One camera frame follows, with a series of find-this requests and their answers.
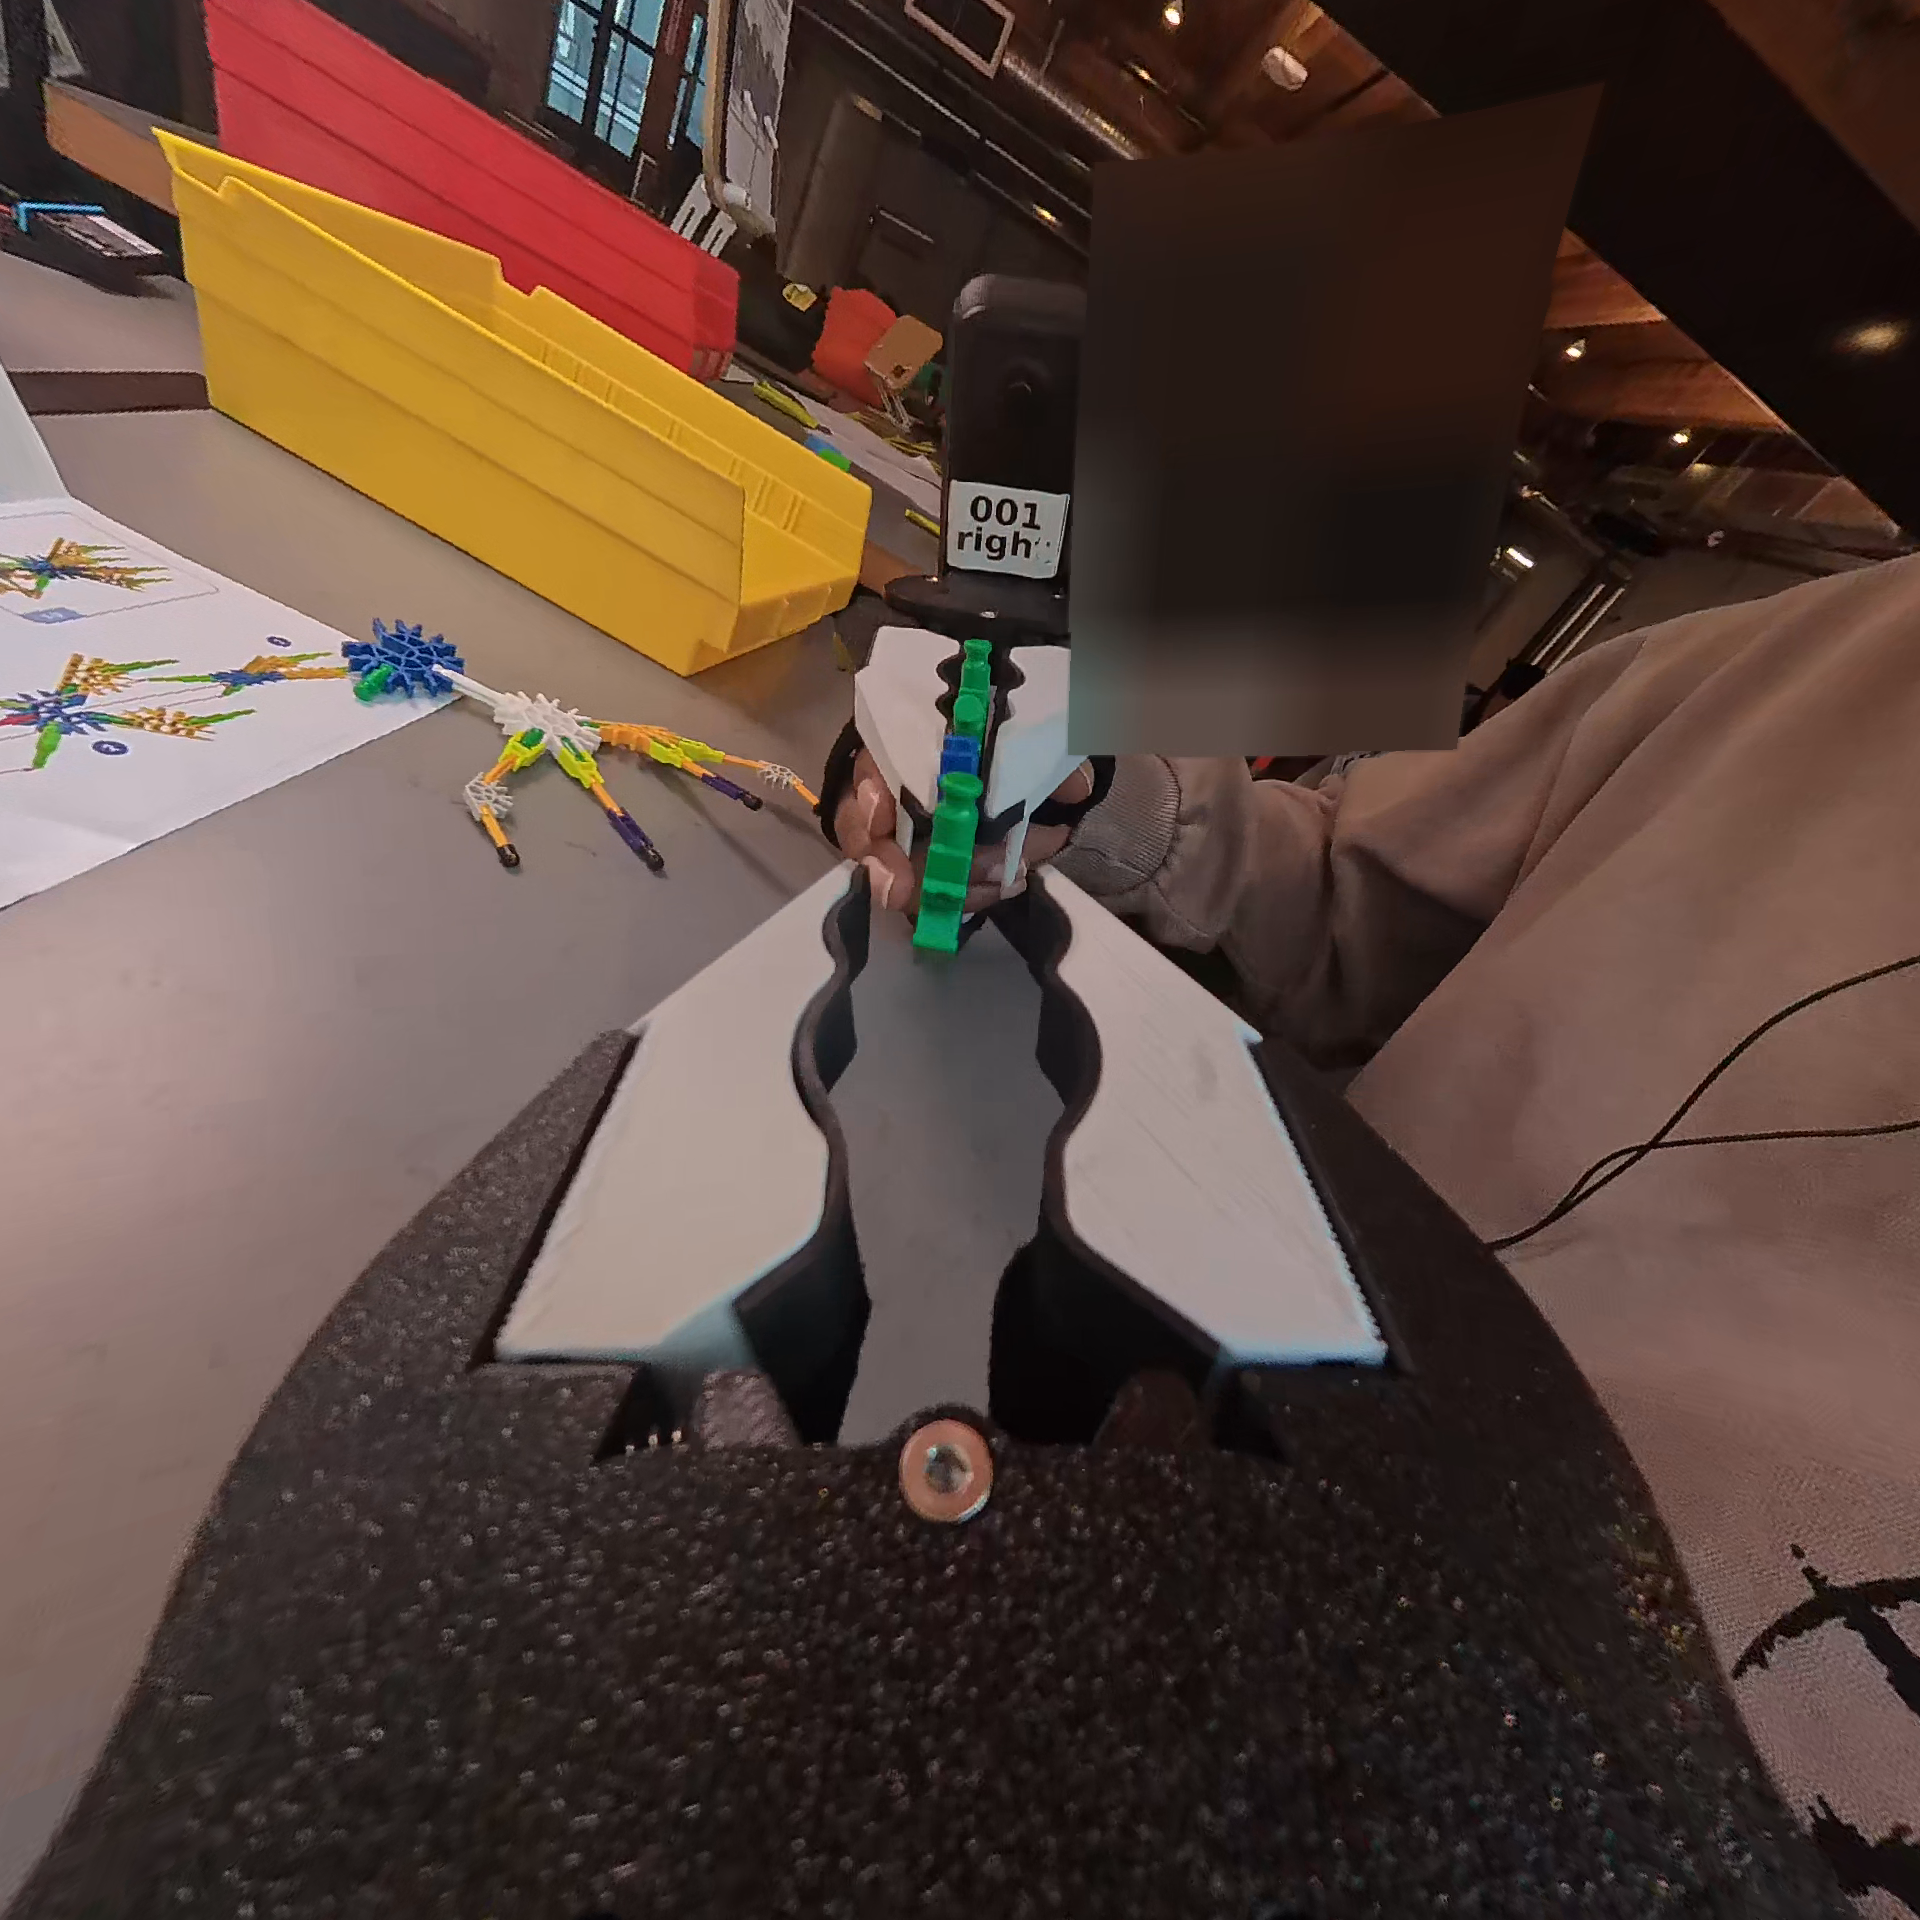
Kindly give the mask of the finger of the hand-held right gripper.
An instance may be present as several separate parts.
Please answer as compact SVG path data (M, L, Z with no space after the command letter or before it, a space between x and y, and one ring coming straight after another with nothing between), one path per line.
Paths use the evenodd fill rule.
M925 628L877 628L855 672L855 731L897 800L897 842L924 842L940 803L963 642Z
M986 879L1013 890L1034 817L1081 764L1067 750L1072 657L1064 644L993 647L993 727L980 759Z

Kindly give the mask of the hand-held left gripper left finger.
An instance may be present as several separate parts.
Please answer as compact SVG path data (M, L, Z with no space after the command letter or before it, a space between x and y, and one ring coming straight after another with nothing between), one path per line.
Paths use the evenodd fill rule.
M676 1423L759 1375L794 1432L842 1432L872 1294L833 1089L868 936L867 873L833 870L632 1027L499 1362L628 1366Z

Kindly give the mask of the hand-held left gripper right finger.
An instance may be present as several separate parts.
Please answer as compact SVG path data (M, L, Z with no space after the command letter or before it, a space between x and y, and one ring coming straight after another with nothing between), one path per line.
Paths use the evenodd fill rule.
M993 1311L993 1417L1092 1434L1143 1376L1233 1432L1250 1383L1375 1375L1388 1339L1258 1058L1258 1033L1065 875L1003 912L1064 1112Z

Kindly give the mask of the green and blue toy assembly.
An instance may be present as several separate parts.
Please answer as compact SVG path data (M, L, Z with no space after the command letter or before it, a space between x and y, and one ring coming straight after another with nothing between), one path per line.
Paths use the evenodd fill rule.
M949 726L935 759L920 914L912 932L912 947L920 954L949 958L963 942L993 716L993 644L970 639L963 644Z

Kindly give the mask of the multicoloured toy hand assembly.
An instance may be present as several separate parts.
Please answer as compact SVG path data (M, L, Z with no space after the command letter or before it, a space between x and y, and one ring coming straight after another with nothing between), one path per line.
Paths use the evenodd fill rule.
M762 793L728 777L728 769L759 779L771 788L797 795L817 810L820 798L792 769L771 759L741 756L659 726L623 726L568 708L541 692L497 690L464 672L464 658L441 635L426 635L419 622L372 625L370 641L343 644L345 674L361 704L395 699L459 697L488 711L503 735L491 767L466 782L464 804L475 827L490 839L497 862L514 873L521 856L508 832L513 817L513 779L532 770L541 759L559 764L562 775L602 810L619 844L649 873L666 873L666 857L641 824L612 798L600 770L602 750L627 753L655 761L712 793L745 810L764 807Z

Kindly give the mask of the person's right forearm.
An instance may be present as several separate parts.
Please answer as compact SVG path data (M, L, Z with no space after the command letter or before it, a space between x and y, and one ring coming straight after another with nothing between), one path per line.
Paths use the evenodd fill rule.
M1915 568L1612 639L1456 747L1319 787L1122 756L1064 871L1340 1063L1465 966L1482 1015L1609 970L1723 982L1717 952L1780 962L1792 936L1911 939Z

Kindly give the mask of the grey desk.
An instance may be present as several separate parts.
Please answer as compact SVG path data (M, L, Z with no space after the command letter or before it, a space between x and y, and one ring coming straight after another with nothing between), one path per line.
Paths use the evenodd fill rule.
M5 258L5 367L66 484L341 634L817 777L824 622L675 680L203 402L189 292ZM617 759L651 879L541 770L521 871L444 711L5 912L5 1895L84 1783L250 1428L383 1244L585 1042L810 886L818 827Z

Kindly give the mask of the person's right hand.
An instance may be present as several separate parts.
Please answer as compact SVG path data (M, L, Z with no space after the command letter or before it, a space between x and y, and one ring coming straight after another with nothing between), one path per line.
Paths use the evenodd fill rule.
M976 846L964 916L988 914L1002 900L1015 899L1028 873L1065 852L1076 825L1114 788L1114 777L1114 756L1081 761L1026 824L1025 846L1013 870L1005 867L1002 846ZM915 919L922 910L924 856L911 856L898 846L897 793L865 747L855 723L847 723L833 744L817 811L826 839L842 857L868 873L876 905Z

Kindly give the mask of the orange plastic object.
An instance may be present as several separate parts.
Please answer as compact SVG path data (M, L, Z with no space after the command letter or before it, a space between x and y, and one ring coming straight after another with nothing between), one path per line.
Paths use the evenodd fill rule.
M940 329L898 315L872 290L834 287L826 297L810 370L857 407L881 411L915 384L943 348Z

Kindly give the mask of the yellow plastic bin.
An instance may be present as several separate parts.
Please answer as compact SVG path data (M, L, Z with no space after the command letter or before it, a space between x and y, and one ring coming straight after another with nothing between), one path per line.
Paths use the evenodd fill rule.
M159 145L220 415L687 680L853 596L850 471L488 251Z

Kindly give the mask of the person's beige sweatshirt torso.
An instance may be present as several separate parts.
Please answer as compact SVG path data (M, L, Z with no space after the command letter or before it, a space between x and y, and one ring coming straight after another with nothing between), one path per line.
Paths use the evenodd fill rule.
M1885 931L1717 952L1632 988L1468 1010L1456 968L1355 1102L1482 1238L1520 1231L1651 1137L1741 1033L1915 954ZM1487 944L1469 952L1469 962ZM1730 1070L1681 1135L1915 1115L1915 974L1824 1002ZM1504 1252L1565 1339L1693 1580L1791 1810L1861 1914L1915 1915L1915 1135L1657 1154Z

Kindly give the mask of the stack of red plastic bins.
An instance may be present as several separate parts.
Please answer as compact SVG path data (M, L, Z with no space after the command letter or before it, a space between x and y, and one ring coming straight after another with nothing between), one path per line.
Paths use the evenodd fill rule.
M736 348L736 272L305 2L203 8L223 148L491 255L684 372Z

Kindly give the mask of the white toy instruction sheet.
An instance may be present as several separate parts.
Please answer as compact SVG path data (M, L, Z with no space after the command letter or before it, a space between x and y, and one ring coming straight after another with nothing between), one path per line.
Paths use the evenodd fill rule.
M433 647L349 641L72 496L5 380L3 903L452 703Z

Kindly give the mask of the small black device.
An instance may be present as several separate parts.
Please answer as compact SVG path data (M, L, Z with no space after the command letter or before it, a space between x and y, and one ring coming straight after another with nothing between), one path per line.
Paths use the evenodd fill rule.
M162 251L121 226L105 206L84 202L21 199L5 191L3 248L119 297L139 297L169 275Z

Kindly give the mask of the black wired earphones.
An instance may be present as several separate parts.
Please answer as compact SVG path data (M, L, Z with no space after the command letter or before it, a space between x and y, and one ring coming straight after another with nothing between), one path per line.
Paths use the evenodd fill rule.
M1787 1022L1816 1010L1824 1002L1835 1002L1839 998L1845 998L1850 993L1875 988L1881 982L1915 972L1917 956L1909 954L1879 968L1869 968L1859 974L1839 978L1819 990L1801 995L1800 999L1792 999L1787 1006L1779 1008L1777 1012L1768 1015L1755 1027L1752 1027L1747 1033L1741 1033L1741 1039L1717 1058L1717 1063L1692 1086L1692 1090L1679 1102L1679 1107L1651 1137L1635 1144L1626 1144L1599 1158L1573 1180L1573 1185L1554 1202L1549 1202L1549 1207L1540 1216L1536 1216L1520 1231L1504 1232L1497 1238L1482 1238L1482 1246L1487 1246L1487 1250L1492 1256L1504 1256L1529 1242L1536 1242L1539 1238L1548 1235L1552 1228L1564 1224L1570 1214L1587 1207L1599 1193L1605 1193L1609 1186L1619 1185L1628 1174L1637 1171L1641 1164L1657 1154L1741 1145L1857 1144L1868 1139L1913 1137L1917 1131L1915 1115L1861 1126L1744 1129L1717 1137L1684 1137L1679 1129L1681 1123L1687 1121L1704 1104L1707 1092L1717 1090L1721 1080L1730 1070L1736 1070L1747 1055L1752 1055L1757 1046L1765 1042L1765 1039L1777 1033Z

